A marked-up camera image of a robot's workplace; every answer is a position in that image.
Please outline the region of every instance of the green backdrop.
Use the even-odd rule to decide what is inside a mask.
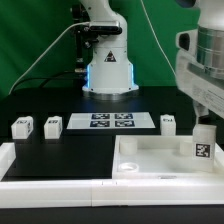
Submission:
[[[144,2],[158,39],[175,67],[175,35],[196,28],[199,12],[182,9],[174,0]],[[0,99],[8,94],[16,79],[56,37],[72,24],[70,7],[77,3],[78,0],[0,1]],[[155,42],[140,1],[110,0],[110,3],[129,25],[128,55],[135,67],[136,83],[141,86],[175,85],[174,75]],[[73,69],[74,49],[74,39],[68,33],[28,76],[46,77]],[[32,81],[20,88],[39,83]]]

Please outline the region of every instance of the cube with marker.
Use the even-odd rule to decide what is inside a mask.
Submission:
[[[160,129],[162,136],[175,136],[176,135],[176,122],[172,115],[162,115],[160,117]]]
[[[44,125],[45,139],[59,139],[62,132],[62,117],[49,117]]]
[[[13,139],[27,139],[33,131],[33,118],[19,117],[11,126]]]

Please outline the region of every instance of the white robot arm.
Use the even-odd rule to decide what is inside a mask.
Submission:
[[[224,118],[224,0],[176,1],[201,10],[198,29],[177,34],[177,85],[204,107],[202,116],[208,108]]]
[[[109,0],[80,0],[90,17],[90,32],[98,33],[93,59],[87,68],[85,96],[119,100],[136,94],[133,65],[127,58],[127,23],[114,12]]]

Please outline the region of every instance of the black table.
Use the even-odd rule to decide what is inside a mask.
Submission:
[[[116,112],[149,112],[156,128],[66,130],[71,113]],[[118,102],[86,99],[68,88],[18,90],[0,103],[0,142],[12,141],[11,124],[21,116],[34,118],[34,132],[15,141],[17,158],[3,181],[111,178],[115,136],[160,134],[163,114],[175,116],[178,135],[192,134],[192,100],[176,87],[144,87],[138,97]],[[55,115],[63,117],[62,136],[45,140],[43,125]],[[222,146],[223,120],[211,113],[209,123],[217,125]],[[224,205],[0,210],[0,223],[223,223],[223,218]]]

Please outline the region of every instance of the black cable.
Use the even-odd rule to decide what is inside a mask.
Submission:
[[[75,80],[76,78],[70,78],[70,79],[68,79],[68,78],[58,78],[58,77],[49,77],[49,78],[46,78],[46,77],[43,77],[43,78],[41,78],[41,77],[38,77],[38,78],[27,78],[27,79],[23,79],[23,80],[21,80],[21,81],[19,81],[14,87],[13,87],[13,89],[12,89],[12,91],[11,91],[11,94],[15,91],[15,89],[16,89],[16,87],[17,86],[19,86],[20,84],[22,84],[22,83],[24,83],[24,82],[27,82],[27,81],[30,81],[30,80],[49,80],[49,81],[51,81],[51,80]]]
[[[59,76],[65,75],[65,74],[75,74],[75,72],[74,71],[59,72],[59,73],[56,73],[55,75],[53,75],[51,77],[59,77]],[[41,83],[41,85],[38,88],[43,88],[50,81],[51,81],[51,79],[46,79],[43,83]]]

